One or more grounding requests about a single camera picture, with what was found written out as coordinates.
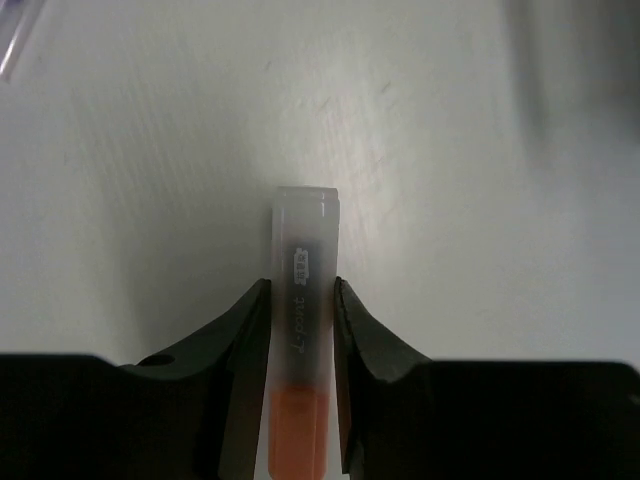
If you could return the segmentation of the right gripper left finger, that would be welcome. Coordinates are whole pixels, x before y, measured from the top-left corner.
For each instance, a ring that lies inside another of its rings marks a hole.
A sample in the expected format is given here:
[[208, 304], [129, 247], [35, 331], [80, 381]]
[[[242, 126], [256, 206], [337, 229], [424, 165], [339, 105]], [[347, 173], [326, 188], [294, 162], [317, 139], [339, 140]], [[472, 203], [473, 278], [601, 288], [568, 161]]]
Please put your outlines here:
[[1, 358], [5, 479], [250, 479], [270, 337], [270, 284], [135, 365]]

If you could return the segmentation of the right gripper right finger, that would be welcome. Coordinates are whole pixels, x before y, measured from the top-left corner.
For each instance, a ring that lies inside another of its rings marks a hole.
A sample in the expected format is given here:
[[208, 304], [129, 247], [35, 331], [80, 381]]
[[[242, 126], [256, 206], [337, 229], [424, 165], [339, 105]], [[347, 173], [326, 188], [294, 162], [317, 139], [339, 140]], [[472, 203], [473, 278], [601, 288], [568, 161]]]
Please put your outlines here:
[[639, 375], [602, 361], [432, 360], [334, 285], [352, 479], [635, 479]]

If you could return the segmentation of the orange capped marker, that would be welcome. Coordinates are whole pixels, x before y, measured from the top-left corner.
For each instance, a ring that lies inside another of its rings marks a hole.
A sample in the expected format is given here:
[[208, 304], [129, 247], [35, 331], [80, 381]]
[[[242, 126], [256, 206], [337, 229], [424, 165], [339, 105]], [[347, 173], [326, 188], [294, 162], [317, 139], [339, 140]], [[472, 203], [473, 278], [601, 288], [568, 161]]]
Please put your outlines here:
[[334, 188], [281, 187], [272, 206], [268, 471], [322, 479], [327, 469], [333, 288], [340, 222]]

